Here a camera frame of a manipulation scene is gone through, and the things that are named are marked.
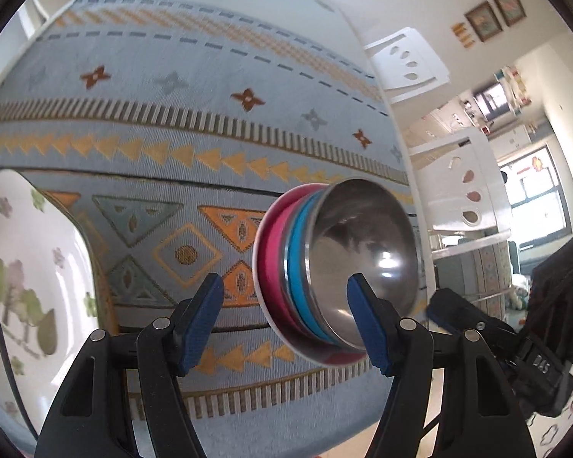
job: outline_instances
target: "blue bowl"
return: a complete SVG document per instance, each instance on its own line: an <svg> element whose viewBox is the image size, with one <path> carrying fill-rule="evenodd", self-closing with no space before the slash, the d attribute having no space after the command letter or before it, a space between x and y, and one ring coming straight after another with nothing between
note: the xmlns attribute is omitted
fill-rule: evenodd
<svg viewBox="0 0 573 458"><path fill-rule="evenodd" d="M287 256L287 275L289 287L287 288L287 294L291 294L291 298L300 314L306 327L319 339L322 341L329 342L330 344L336 344L335 340L331 338L318 324L312 309L307 302L306 293L304 292L304 283L301 275L301 267L299 266L303 260L303 255L301 253L301 241L304 237L304 231L306 230L307 217L309 216L311 210L314 208L315 203L320 199L322 192L312 196L299 210L299 214L295 218L295 223L293 225L293 230L291 236L288 238L288 249L286 251Z"/></svg>

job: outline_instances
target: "gray star pattern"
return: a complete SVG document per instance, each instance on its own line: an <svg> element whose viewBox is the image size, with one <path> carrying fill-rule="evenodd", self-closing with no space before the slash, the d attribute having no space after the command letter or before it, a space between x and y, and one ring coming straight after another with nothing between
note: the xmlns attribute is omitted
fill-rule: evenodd
<svg viewBox="0 0 573 458"><path fill-rule="evenodd" d="M403 160L403 155L396 145L393 145L393 148L390 150L390 152L393 154L393 157L397 159L397 163L401 163L401 160Z"/></svg>
<svg viewBox="0 0 573 458"><path fill-rule="evenodd" d="M176 90L182 90L189 87L189 84L187 84L186 81L182 81L182 79L178 77L178 73L176 71L169 73L165 77L158 77L153 82L161 86L161 90L164 94L171 94Z"/></svg>
<svg viewBox="0 0 573 458"><path fill-rule="evenodd" d="M318 131L319 127L327 125L327 121L321 119L318 116L318 113L316 113L316 110L314 110L314 108L312 108L308 113L302 113L301 117L306 119L312 126L312 129L314 129L315 131Z"/></svg>
<svg viewBox="0 0 573 458"><path fill-rule="evenodd" d="M31 90L34 86L38 86L47 77L47 67L43 66L38 72L30 74L30 79L28 81L28 89Z"/></svg>

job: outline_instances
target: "framed picture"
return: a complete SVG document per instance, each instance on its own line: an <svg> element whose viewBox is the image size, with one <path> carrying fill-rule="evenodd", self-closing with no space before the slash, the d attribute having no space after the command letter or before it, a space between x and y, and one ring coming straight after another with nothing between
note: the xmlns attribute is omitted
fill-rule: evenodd
<svg viewBox="0 0 573 458"><path fill-rule="evenodd" d="M472 11L467 12L465 17L471 24L471 27L474 28L475 34L478 35L481 42L488 41L488 39L503 32L501 23L489 2L476 6Z"/></svg>
<svg viewBox="0 0 573 458"><path fill-rule="evenodd" d="M510 27L526 17L520 0L494 0L494 2L499 7L505 23Z"/></svg>

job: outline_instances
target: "brown star pattern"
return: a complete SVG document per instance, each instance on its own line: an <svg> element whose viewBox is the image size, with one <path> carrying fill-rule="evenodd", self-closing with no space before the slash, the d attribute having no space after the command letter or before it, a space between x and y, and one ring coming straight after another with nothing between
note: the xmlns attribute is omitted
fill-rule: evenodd
<svg viewBox="0 0 573 458"><path fill-rule="evenodd" d="M233 93L231 97L242 103L242 108L246 111L251 111L257 105L265 104L262 99L255 96L251 88L246 88L242 93Z"/></svg>
<svg viewBox="0 0 573 458"><path fill-rule="evenodd" d="M81 74L81 79L85 81L85 87L90 90L98 81L106 81L110 79L111 75L104 72L104 66L97 67L93 72Z"/></svg>
<svg viewBox="0 0 573 458"><path fill-rule="evenodd" d="M353 136L356 137L359 143L361 143L363 149L367 149L367 146L371 145L371 140L365 134L363 134L363 129L359 129L358 132L353 134Z"/></svg>

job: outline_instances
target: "wall decoration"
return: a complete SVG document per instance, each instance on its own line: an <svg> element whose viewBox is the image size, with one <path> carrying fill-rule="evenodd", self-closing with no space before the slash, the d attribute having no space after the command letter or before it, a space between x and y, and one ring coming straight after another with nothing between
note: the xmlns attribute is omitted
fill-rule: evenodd
<svg viewBox="0 0 573 458"><path fill-rule="evenodd" d="M508 26L513 26L526 17L520 0L494 0Z"/></svg>
<svg viewBox="0 0 573 458"><path fill-rule="evenodd" d="M454 24L452 26L452 32L458 38L458 41L461 42L464 48L469 49L475 44L475 39L471 35L471 32L469 32L467 24L464 22Z"/></svg>
<svg viewBox="0 0 573 458"><path fill-rule="evenodd" d="M493 36L503 32L501 23L489 2L476 6L472 11L467 12L465 17L474 28L481 42L486 42Z"/></svg>

